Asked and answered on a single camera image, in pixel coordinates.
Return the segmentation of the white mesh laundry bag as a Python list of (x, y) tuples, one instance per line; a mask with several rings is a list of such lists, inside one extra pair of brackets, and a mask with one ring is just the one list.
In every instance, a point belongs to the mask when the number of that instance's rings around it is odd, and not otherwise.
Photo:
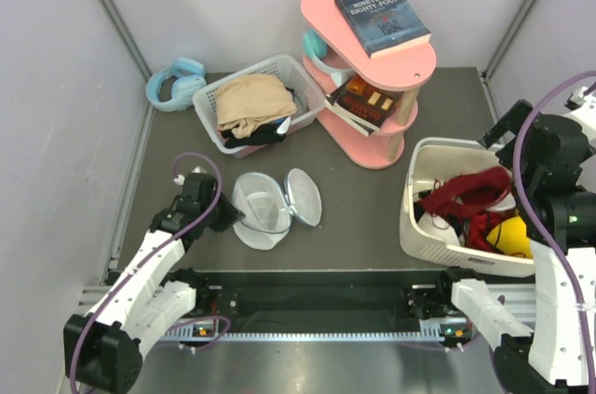
[(283, 183), (261, 172), (244, 173), (235, 181), (232, 203), (244, 214), (233, 226), (235, 234), (257, 251), (274, 249), (294, 220), (317, 227), (322, 217), (318, 187), (300, 169), (290, 170)]

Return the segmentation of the red lace bra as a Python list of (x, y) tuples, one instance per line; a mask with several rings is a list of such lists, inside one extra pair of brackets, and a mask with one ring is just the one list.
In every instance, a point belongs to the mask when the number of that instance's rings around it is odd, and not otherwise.
[(508, 171), (495, 166), (477, 173), (460, 174), (418, 201), (429, 214), (469, 218), (501, 202), (511, 191)]

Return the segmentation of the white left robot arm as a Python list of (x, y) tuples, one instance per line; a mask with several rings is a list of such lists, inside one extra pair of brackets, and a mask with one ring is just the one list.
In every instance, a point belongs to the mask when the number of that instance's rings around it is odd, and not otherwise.
[(209, 229), (221, 233), (242, 218), (225, 197), (221, 175), (193, 170), (178, 176), (182, 188), (152, 219), (142, 244), (107, 293), (63, 328), (65, 375), (73, 393), (81, 387), (127, 393), (147, 354), (185, 315), (201, 316), (210, 292), (174, 280), (170, 270)]

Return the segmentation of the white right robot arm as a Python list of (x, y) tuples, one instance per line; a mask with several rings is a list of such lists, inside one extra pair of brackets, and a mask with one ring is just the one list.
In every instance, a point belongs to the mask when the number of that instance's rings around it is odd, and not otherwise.
[(510, 393), (591, 393), (595, 389), (595, 196), (580, 185), (582, 165), (595, 154), (593, 72), (560, 84), (569, 90), (564, 115), (546, 103), (516, 102), (481, 138), (513, 176), (513, 195), (535, 266), (535, 323), (516, 319), (477, 275), (451, 267), (434, 301), (459, 312), (492, 350), (494, 372)]

